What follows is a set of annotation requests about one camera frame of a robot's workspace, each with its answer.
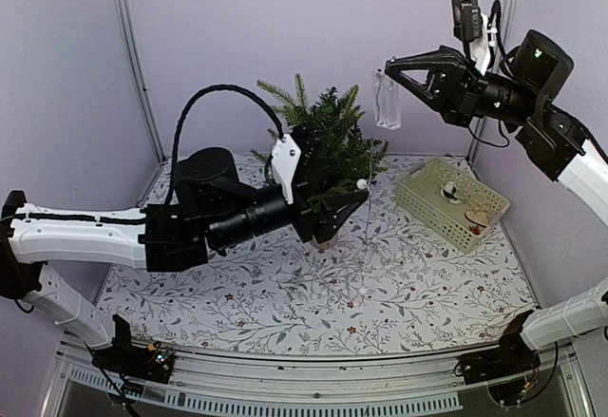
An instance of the white bracket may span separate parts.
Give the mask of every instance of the white bracket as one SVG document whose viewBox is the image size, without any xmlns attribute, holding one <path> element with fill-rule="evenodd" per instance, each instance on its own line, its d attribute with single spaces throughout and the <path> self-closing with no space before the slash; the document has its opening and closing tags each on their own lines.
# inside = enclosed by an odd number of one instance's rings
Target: white bracket
<svg viewBox="0 0 608 417">
<path fill-rule="evenodd" d="M 492 53 L 490 52 L 491 47 L 496 47 L 496 28 L 487 28 L 487 15 L 482 13 L 482 36 L 479 39 L 474 40 L 470 44 L 471 59 L 475 61 L 475 68 L 485 75 L 487 68 L 490 65 L 492 59 Z"/>
<path fill-rule="evenodd" d="M 294 191 L 292 181 L 295 169 L 300 160 L 302 151 L 289 134 L 277 139 L 272 151 L 272 167 L 275 179 L 283 187 L 283 197 L 288 205 L 294 203 Z"/>
</svg>

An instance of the floral tablecloth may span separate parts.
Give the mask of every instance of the floral tablecloth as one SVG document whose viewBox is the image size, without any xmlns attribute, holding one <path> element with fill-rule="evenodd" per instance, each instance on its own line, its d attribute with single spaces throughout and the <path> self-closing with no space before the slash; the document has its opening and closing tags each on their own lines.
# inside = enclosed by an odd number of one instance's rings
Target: floral tablecloth
<svg viewBox="0 0 608 417">
<path fill-rule="evenodd" d="M 261 185 L 259 164 L 236 159 L 240 179 Z M 285 228 L 180 274 L 113 266 L 98 305 L 136 336 L 216 350 L 352 355 L 493 341 L 535 302 L 500 226 L 464 255 L 395 206 L 395 181 L 424 159 L 387 157 L 370 205 L 331 251 Z M 161 203 L 167 183 L 168 165 L 147 201 Z"/>
</svg>

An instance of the plastic basket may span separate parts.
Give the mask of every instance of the plastic basket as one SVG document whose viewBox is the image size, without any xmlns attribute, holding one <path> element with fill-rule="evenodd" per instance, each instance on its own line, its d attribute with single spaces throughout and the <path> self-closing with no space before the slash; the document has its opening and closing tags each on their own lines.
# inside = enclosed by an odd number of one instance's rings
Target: plastic basket
<svg viewBox="0 0 608 417">
<path fill-rule="evenodd" d="M 441 186 L 448 181 L 456 184 L 456 196 L 466 203 L 456 205 L 441 196 Z M 487 239 L 492 226 L 510 206 L 509 200 L 439 158 L 431 159 L 401 177 L 395 193 L 398 206 L 464 253 L 470 253 Z M 471 209 L 482 209 L 491 219 L 479 235 L 470 230 L 475 224 L 465 216 Z"/>
</svg>

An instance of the transparent plastic bag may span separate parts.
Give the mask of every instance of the transparent plastic bag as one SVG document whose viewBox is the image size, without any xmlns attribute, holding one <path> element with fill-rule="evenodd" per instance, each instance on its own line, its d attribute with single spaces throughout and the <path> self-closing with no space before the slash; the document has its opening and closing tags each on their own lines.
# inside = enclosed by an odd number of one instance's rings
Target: transparent plastic bag
<svg viewBox="0 0 608 417">
<path fill-rule="evenodd" d="M 371 73 L 373 118 L 378 127 L 396 130 L 401 127 L 399 86 L 382 71 Z"/>
</svg>

